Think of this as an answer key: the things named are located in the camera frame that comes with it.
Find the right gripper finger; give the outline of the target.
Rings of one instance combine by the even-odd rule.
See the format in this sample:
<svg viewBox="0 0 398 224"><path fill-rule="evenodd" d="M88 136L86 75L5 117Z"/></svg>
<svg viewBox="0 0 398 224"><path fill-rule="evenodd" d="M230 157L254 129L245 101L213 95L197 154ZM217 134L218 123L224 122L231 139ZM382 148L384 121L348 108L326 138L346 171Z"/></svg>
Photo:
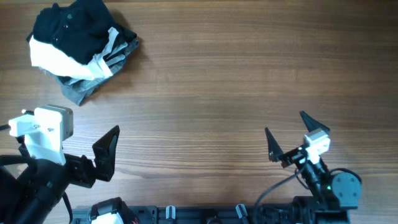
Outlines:
<svg viewBox="0 0 398 224"><path fill-rule="evenodd" d="M280 157L284 154L281 147L275 140L269 128L265 128L265 134L267 138L269 160L272 162L280 161Z"/></svg>
<svg viewBox="0 0 398 224"><path fill-rule="evenodd" d="M312 132L316 129L321 129L322 131L326 132L327 134L330 133L330 128L325 126L324 124L321 124L317 120L313 119L310 115L308 115L304 111L300 111L300 116L303 120L304 125L306 126L307 130L309 132Z"/></svg>

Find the black polo shirt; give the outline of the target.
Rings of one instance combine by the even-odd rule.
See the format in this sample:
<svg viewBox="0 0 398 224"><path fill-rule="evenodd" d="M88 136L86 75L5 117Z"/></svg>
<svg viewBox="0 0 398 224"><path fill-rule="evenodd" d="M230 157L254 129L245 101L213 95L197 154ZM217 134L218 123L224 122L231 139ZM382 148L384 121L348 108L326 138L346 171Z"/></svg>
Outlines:
<svg viewBox="0 0 398 224"><path fill-rule="evenodd" d="M77 0L69 6L41 10L32 35L53 45L80 64L88 64L109 42L108 30L115 21L102 0Z"/></svg>

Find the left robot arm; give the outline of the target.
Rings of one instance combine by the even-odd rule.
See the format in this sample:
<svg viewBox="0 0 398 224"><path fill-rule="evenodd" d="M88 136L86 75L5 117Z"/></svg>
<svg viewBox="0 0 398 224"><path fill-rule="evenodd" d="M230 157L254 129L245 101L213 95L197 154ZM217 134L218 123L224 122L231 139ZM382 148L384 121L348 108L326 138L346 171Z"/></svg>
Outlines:
<svg viewBox="0 0 398 224"><path fill-rule="evenodd" d="M111 180L119 133L116 125L92 145L94 160L67 154L64 165L34 159L28 155L25 138L17 137L21 154L1 156L1 223L43 223L60 200L71 222L65 190L70 184L91 188L97 180Z"/></svg>

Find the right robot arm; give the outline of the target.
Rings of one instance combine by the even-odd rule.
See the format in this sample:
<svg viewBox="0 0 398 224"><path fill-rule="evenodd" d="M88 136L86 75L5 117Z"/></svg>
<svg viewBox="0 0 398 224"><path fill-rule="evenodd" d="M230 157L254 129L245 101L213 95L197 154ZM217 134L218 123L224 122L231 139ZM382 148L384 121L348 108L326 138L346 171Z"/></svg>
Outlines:
<svg viewBox="0 0 398 224"><path fill-rule="evenodd" d="M286 168L295 165L292 176L265 190L255 202L254 223L349 223L349 211L359 205L362 179L346 168L329 169L322 154L330 149L330 129L306 112L300 116L308 132L301 146L284 152L269 128L265 129L268 155L271 162L280 162ZM309 196L295 196L286 204L263 203L276 188L297 179Z"/></svg>

